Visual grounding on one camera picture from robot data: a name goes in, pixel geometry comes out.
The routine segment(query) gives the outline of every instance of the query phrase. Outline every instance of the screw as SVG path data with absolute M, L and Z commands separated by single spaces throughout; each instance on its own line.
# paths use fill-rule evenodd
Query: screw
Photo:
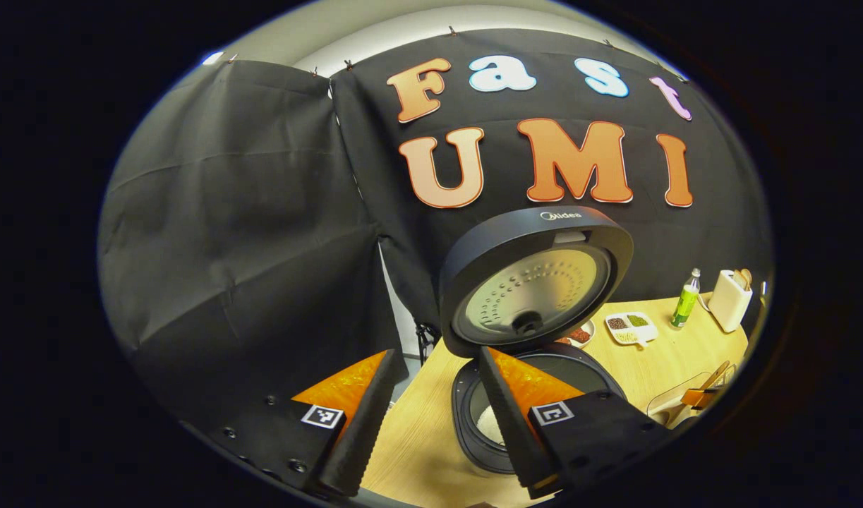
M 286 463 L 286 466 L 297 473 L 305 473 L 306 469 L 308 469 L 308 467 L 306 467 L 306 463 L 296 459 L 290 459 L 290 461 Z

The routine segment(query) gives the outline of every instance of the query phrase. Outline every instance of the open lid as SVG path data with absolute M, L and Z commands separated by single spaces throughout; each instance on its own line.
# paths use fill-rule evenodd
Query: open lid
M 612 295 L 633 250 L 625 229 L 582 206 L 482 222 L 453 245 L 440 270 L 447 349 L 473 358 L 481 345 L 517 353 L 563 337 Z

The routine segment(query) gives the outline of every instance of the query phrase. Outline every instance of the table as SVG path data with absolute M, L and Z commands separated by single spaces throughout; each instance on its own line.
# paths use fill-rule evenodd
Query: table
M 741 326 L 725 334 L 701 306 L 695 305 L 684 328 L 670 326 L 678 299 L 605 303 L 591 319 L 596 330 L 585 352 L 608 370 L 631 405 L 643 412 L 654 397 L 696 374 L 711 373 L 726 360 L 741 363 L 747 347 Z M 606 315 L 632 311 L 647 314 L 660 332 L 646 348 L 620 345 L 606 329 Z M 453 427 L 450 396 L 453 380 L 467 361 L 451 354 L 443 341 L 438 343 L 384 418 L 361 483 L 364 489 L 427 508 L 479 502 L 511 508 L 550 499 L 531 501 L 516 476 L 488 473 L 464 456 Z

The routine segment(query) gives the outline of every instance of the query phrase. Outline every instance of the black curtain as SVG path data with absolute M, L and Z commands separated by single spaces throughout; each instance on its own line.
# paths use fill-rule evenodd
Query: black curtain
M 221 62 L 177 83 L 119 159 L 98 258 L 122 350 L 205 433 L 402 350 L 328 81 L 295 68 Z
M 474 90 L 470 62 L 489 55 L 518 58 L 536 78 L 530 90 Z M 397 115 L 397 91 L 389 77 L 408 68 L 444 58 L 440 72 L 440 109 L 406 124 Z M 601 95 L 585 83 L 576 58 L 608 62 L 629 88 L 626 97 Z M 663 94 L 648 81 L 660 77 L 673 87 L 692 113 L 680 118 Z M 683 83 L 658 64 L 601 42 L 552 32 L 496 29 L 441 35 L 412 42 L 359 61 L 332 76 L 334 107 L 344 144 L 368 210 L 377 219 L 390 279 L 404 305 L 421 321 L 440 327 L 434 302 L 435 278 L 448 248 L 468 229 L 492 216 L 542 205 L 583 205 L 605 213 L 634 238 L 632 266 L 612 299 L 639 300 L 676 296 L 693 267 L 702 273 L 702 290 L 713 289 L 719 270 L 748 267 L 754 280 L 767 280 L 773 247 L 766 197 L 757 168 L 735 139 L 722 114 L 692 84 Z M 591 187 L 576 200 L 567 190 L 560 202 L 531 202 L 534 184 L 529 139 L 517 130 L 524 119 L 553 119 L 580 145 L 593 121 L 618 124 L 625 131 L 622 155 L 629 203 L 596 202 Z M 476 126 L 483 192 L 470 205 L 437 209 L 422 203 L 411 187 L 400 144 L 433 136 L 437 179 L 458 186 L 457 151 L 445 135 Z M 689 189 L 689 208 L 668 205 L 666 157 L 658 134 L 682 139 Z M 562 178 L 557 182 L 566 188 Z M 596 182 L 592 177 L 591 185 Z M 745 326 L 753 326 L 758 298 L 752 299 Z

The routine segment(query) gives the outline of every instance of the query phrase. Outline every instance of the orange letter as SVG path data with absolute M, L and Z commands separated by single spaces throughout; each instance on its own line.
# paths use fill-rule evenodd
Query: orange letter
M 666 154 L 666 167 L 670 171 L 670 189 L 664 195 L 672 206 L 687 208 L 695 202 L 689 192 L 689 170 L 685 167 L 685 143 L 669 134 L 658 134 L 657 143 Z
M 435 208 L 460 208 L 469 205 L 482 193 L 485 174 L 478 154 L 478 141 L 485 137 L 479 128 L 461 128 L 447 134 L 447 142 L 457 148 L 459 168 L 463 171 L 463 182 L 452 189 L 445 189 L 437 182 L 437 170 L 431 151 L 437 147 L 434 138 L 418 138 L 399 146 L 399 153 L 406 158 L 412 191 L 425 205 Z
M 437 111 L 440 107 L 440 100 L 428 99 L 425 91 L 431 90 L 435 94 L 444 91 L 444 78 L 441 78 L 440 74 L 435 71 L 449 70 L 449 61 L 435 58 L 413 68 L 407 68 L 400 74 L 390 76 L 387 84 L 395 87 L 399 96 L 399 105 L 403 107 L 403 110 L 397 115 L 400 123 L 412 122 L 414 119 Z M 420 74 L 425 74 L 425 78 L 419 78 Z
M 625 182 L 622 161 L 621 126 L 610 122 L 591 122 L 581 148 L 551 119 L 522 120 L 519 132 L 529 137 L 535 162 L 535 184 L 528 190 L 530 200 L 561 200 L 565 192 L 557 184 L 554 167 L 560 171 L 569 191 L 582 199 L 594 171 L 598 183 L 591 197 L 599 202 L 630 202 L 632 189 Z

